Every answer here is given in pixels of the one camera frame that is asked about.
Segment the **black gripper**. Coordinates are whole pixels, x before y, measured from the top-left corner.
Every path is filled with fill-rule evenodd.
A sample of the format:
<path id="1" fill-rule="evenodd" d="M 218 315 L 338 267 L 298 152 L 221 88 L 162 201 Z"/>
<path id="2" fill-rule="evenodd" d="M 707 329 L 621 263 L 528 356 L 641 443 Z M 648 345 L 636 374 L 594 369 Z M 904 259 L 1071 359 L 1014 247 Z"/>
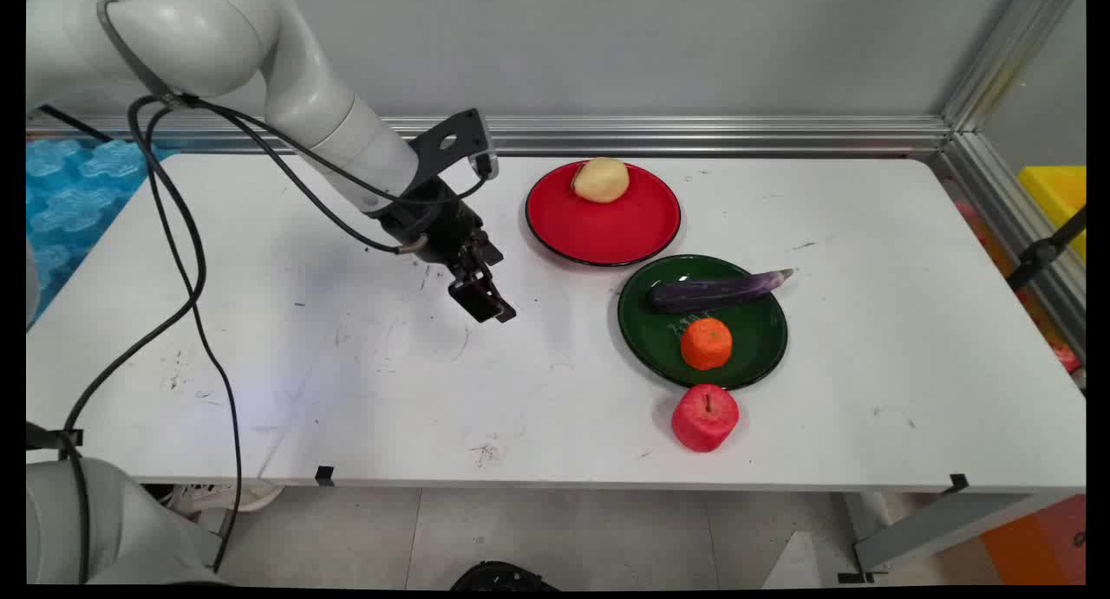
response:
<path id="1" fill-rule="evenodd" d="M 491 243 L 483 221 L 441 177 L 428 177 L 408 187 L 404 203 L 392 203 L 379 211 L 379 224 L 400 244 L 416 244 L 426 238 L 415 255 L 430 264 L 444 264 L 454 280 L 447 292 L 478 323 L 487 319 L 509 322 L 516 309 L 497 290 L 492 267 L 504 258 Z M 472 264 L 463 263 L 468 244 Z"/>

